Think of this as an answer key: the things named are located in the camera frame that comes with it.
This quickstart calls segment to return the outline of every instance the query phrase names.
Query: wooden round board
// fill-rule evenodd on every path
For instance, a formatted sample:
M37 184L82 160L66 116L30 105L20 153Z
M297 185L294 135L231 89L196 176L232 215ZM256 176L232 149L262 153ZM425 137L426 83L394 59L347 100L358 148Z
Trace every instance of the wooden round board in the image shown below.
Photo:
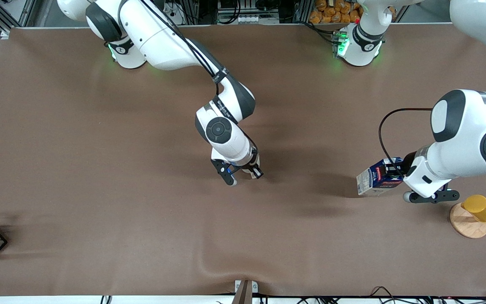
M470 212L461 207L461 203L451 208L449 220L453 228L465 237L478 239L486 235L486 223L476 221Z

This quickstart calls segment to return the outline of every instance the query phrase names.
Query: yellow cup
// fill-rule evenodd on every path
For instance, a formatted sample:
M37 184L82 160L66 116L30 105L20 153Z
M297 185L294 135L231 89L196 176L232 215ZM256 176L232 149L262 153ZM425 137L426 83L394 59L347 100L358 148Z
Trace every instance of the yellow cup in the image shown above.
M476 220L486 223L486 197L483 195L472 195L461 206L464 210L470 212Z

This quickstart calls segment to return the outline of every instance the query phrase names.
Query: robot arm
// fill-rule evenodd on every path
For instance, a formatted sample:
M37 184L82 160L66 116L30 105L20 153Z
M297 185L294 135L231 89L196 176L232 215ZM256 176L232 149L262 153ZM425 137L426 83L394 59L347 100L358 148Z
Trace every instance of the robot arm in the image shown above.
M452 0L450 14L455 27L486 45L486 1ZM447 93L432 108L431 126L436 142L415 153L403 179L411 189L428 198L451 179L486 174L486 92Z
M87 7L86 19L123 67L136 68L146 60L164 71L203 66L223 88L195 116L198 132L213 147L213 165L228 185L237 184L233 173L239 169L262 176L258 148L238 126L254 112L254 96L204 46L183 37L149 0L97 0Z
M405 183L428 198L457 177L486 174L486 92L454 90L432 108L435 143L420 148Z
M238 126L254 112L252 93L199 42L181 39L151 2L127 0L119 10L119 18L131 41L155 68L207 66L214 83L223 88L195 116L198 133L213 147L211 161L227 185L237 184L233 173L239 169L253 178L261 177L258 149Z
M383 35L392 21L390 6L397 8L422 0L357 0L363 7L363 16L358 24L351 23L340 31L346 32L347 39L337 56L351 65L362 67L378 56Z
M85 10L91 3L89 0L57 0L57 5L65 16L82 22L85 22Z

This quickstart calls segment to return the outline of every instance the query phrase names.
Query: green led light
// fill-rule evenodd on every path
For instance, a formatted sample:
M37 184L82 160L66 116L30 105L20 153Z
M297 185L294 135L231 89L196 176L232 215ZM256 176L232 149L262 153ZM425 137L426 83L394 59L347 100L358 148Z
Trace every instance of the green led light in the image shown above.
M115 60L116 55L113 53L112 46L110 46L110 44L108 44L108 48L110 49L110 52L112 53L112 58L114 58L114 60Z
M346 40L344 40L344 42L339 46L339 51L338 51L339 56L344 56L346 54L346 49L348 48L349 44L350 44L350 40L349 38L346 38Z

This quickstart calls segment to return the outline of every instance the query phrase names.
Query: brown table surface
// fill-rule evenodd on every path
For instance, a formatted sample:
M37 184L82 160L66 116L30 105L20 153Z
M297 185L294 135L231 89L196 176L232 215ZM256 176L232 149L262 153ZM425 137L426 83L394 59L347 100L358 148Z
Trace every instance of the brown table surface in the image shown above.
M303 26L184 29L256 97L241 127L264 177L224 185L194 128L214 95L200 67L126 70L88 29L12 30L0 42L0 296L215 294L486 296L486 236L452 204L408 204L401 185L358 198L390 110L486 90L486 47L452 25L395 25L363 68ZM432 142L429 114L388 120L404 156ZM456 179L466 198L486 176Z

